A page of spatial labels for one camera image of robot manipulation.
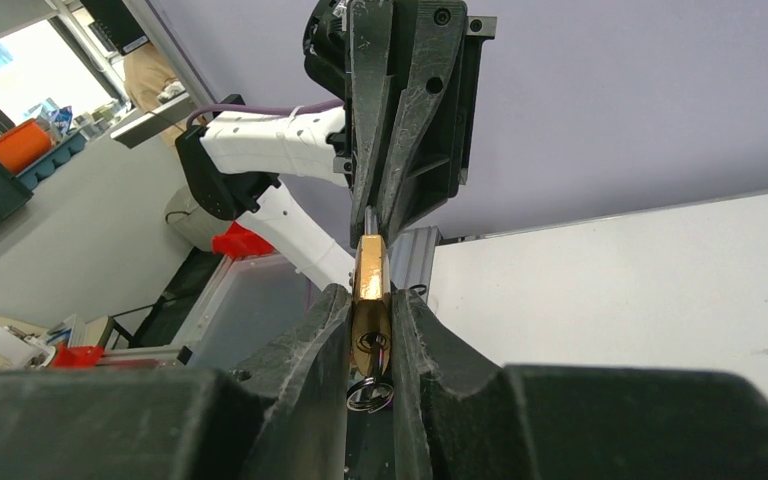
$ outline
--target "table surface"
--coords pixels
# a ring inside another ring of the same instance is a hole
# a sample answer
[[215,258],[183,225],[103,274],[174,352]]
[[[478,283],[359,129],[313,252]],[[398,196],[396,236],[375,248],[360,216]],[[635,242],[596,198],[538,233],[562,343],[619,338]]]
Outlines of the table surface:
[[[23,322],[21,320],[15,320],[12,318],[3,317],[0,315],[0,326],[12,326],[20,331],[29,335],[43,336],[48,331],[47,328],[33,325],[31,323]],[[95,320],[87,322],[86,329],[84,330],[83,342],[81,346],[105,346],[107,340],[110,338],[110,331],[112,329],[112,320],[110,317],[99,317]],[[8,368],[10,362],[0,355],[0,370]]]
[[438,247],[429,305],[500,365],[720,370],[768,398],[768,194]]

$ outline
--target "person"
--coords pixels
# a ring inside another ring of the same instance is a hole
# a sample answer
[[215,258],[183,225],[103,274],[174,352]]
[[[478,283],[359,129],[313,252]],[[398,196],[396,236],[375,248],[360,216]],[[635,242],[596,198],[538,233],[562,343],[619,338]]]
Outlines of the person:
[[[125,92],[143,113],[162,105],[158,95],[164,93],[167,87],[176,88],[180,85],[169,62],[151,42],[125,55],[123,64]],[[175,139],[184,131],[185,125],[186,122],[181,121],[161,132],[163,143],[174,150]]]

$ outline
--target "key ring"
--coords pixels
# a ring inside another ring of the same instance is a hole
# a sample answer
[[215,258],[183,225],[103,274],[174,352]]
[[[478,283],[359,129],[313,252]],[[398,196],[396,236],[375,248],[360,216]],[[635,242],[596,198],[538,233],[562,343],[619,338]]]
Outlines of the key ring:
[[346,394],[346,407],[353,412],[375,413],[390,404],[395,389],[393,384],[381,378],[384,367],[384,350],[388,345],[387,337],[377,332],[364,335],[359,343],[369,347],[369,353],[378,357],[370,375],[352,385]]

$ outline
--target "purple cable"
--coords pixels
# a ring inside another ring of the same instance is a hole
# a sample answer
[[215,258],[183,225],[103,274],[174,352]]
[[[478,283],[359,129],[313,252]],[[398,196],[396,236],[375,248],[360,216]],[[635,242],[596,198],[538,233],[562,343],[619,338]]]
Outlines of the purple cable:
[[[316,105],[299,107],[298,111],[296,111],[296,115],[305,115],[308,113],[320,113],[326,110],[331,110],[332,108],[337,108],[342,106],[343,106],[342,100],[329,100],[327,102],[317,103]],[[288,117],[290,116],[291,113],[293,113],[293,110],[295,109],[296,109],[295,107],[292,107],[292,108],[251,107],[248,105],[234,105],[231,103],[214,103],[212,105],[206,105],[204,107],[199,107],[195,109],[193,113],[191,113],[190,116],[187,117],[187,128],[192,127],[196,119],[201,115],[204,115],[205,113],[240,112],[240,113],[256,113],[259,115],[275,115],[277,117]]]

